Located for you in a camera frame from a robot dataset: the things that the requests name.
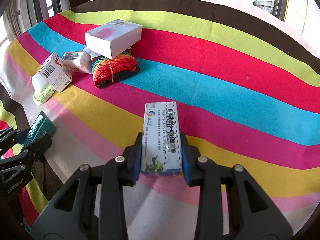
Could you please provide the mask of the teal topped small box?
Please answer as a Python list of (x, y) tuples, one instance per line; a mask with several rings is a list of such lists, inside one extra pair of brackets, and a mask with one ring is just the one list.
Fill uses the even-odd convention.
[(52, 136), (56, 131), (56, 125), (48, 118), (48, 116), (41, 111), (34, 123), (32, 124), (25, 140), (22, 144), (23, 147), (31, 144), (32, 142), (44, 137), (45, 135)]

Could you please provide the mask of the small white box under soap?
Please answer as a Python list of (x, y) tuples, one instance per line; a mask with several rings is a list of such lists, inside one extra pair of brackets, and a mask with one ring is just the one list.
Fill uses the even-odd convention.
[[(128, 53), (131, 53), (131, 49), (132, 49), (132, 48), (129, 47), (129, 48), (127, 48), (125, 51), (128, 52)], [(93, 59), (96, 58), (96, 57), (100, 57), (100, 56), (101, 56), (100, 54), (95, 53), (95, 52), (89, 50), (86, 46), (84, 47), (83, 51), (85, 51), (86, 53), (88, 53), (88, 54), (90, 55), (91, 60), (93, 60)]]

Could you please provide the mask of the white barcode medicine box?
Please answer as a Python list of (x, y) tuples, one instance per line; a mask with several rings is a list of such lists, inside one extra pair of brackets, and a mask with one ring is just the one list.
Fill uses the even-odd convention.
[(39, 70), (40, 76), (58, 93), (72, 83), (72, 72), (66, 67), (57, 53), (51, 53)]

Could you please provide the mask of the striped colourful bed cloth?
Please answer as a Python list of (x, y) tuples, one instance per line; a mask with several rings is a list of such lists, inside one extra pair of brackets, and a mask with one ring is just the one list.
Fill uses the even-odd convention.
[[(140, 72), (104, 89), (76, 73), (36, 105), (31, 76), (44, 59), (82, 49), (86, 31), (116, 18), (143, 26), (132, 47)], [(20, 196), (29, 224), (81, 164), (102, 165), (134, 143), (147, 102), (170, 100), (191, 145), (244, 166), (295, 239), (319, 239), (319, 58), (270, 14), (240, 0), (93, 0), (35, 25), (4, 56), (8, 123), (44, 112), (57, 126)]]

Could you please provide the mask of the blue white ointment box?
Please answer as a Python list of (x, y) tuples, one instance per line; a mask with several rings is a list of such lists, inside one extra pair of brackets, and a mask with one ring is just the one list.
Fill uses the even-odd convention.
[(145, 104), (140, 171), (146, 176), (178, 176), (182, 172), (177, 102)]

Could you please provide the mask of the green round sponge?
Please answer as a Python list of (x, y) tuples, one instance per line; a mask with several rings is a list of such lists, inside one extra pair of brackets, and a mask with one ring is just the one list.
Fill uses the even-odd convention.
[(40, 92), (35, 92), (33, 95), (33, 101), (37, 105), (42, 105), (46, 103), (54, 94), (55, 89), (51, 85), (46, 86), (43, 90)]

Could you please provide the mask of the white 105g soap box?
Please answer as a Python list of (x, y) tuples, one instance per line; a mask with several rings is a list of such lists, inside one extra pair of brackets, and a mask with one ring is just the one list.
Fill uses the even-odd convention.
[(85, 32), (86, 47), (109, 59), (140, 41), (143, 26), (116, 19)]

